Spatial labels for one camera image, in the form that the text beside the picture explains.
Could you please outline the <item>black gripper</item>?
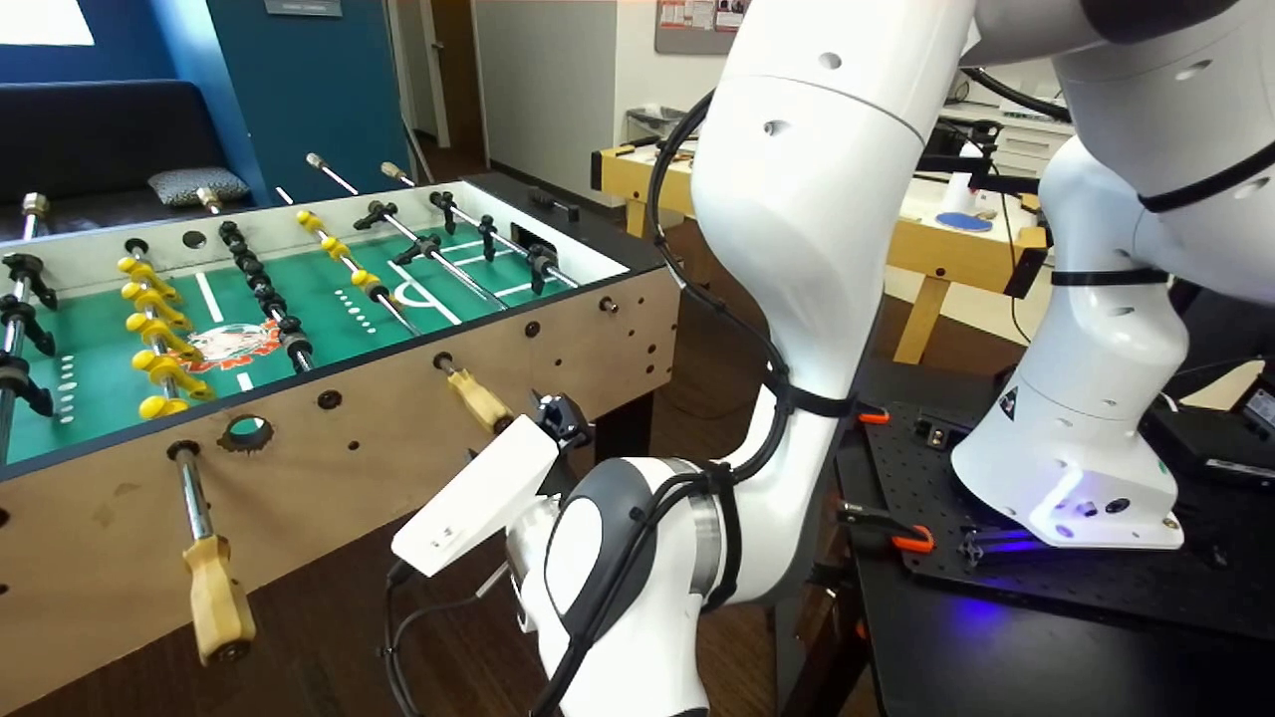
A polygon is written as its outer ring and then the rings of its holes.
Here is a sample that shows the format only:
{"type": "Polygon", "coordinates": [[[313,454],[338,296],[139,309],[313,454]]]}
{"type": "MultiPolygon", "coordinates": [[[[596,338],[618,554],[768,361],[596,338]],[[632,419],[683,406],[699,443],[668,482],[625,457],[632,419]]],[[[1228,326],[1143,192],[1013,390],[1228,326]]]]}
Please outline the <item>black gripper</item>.
{"type": "Polygon", "coordinates": [[[540,394],[532,403],[532,423],[555,438],[557,454],[540,482],[547,494],[557,494],[572,482],[571,454],[595,443],[595,427],[571,394],[540,394]]]}

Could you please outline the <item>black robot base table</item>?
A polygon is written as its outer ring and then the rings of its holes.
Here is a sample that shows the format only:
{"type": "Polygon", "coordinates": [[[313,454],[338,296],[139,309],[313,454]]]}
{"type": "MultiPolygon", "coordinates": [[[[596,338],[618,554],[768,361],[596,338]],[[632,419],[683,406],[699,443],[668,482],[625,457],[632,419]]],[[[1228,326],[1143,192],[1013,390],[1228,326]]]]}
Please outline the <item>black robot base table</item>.
{"type": "Polygon", "coordinates": [[[830,543],[822,631],[778,646],[786,717],[1272,717],[1275,648],[911,576],[873,524],[830,543]]]}

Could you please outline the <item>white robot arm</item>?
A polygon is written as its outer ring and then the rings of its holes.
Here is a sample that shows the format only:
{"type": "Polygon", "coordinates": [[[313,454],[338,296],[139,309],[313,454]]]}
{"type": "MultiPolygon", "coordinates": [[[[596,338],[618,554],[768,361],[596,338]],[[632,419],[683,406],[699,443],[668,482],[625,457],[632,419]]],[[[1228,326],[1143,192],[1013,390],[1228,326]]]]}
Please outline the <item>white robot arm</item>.
{"type": "Polygon", "coordinates": [[[697,713],[697,621],[795,572],[905,192],[968,64],[1043,54],[1071,141],[1039,175],[1046,318],[954,443],[954,482],[1050,550],[1176,550],[1139,419],[1187,353],[1176,280],[1272,296],[1272,46],[1275,0],[753,0],[693,214],[768,322],[768,376],[733,454],[604,457],[523,518],[537,709],[697,713]]]}

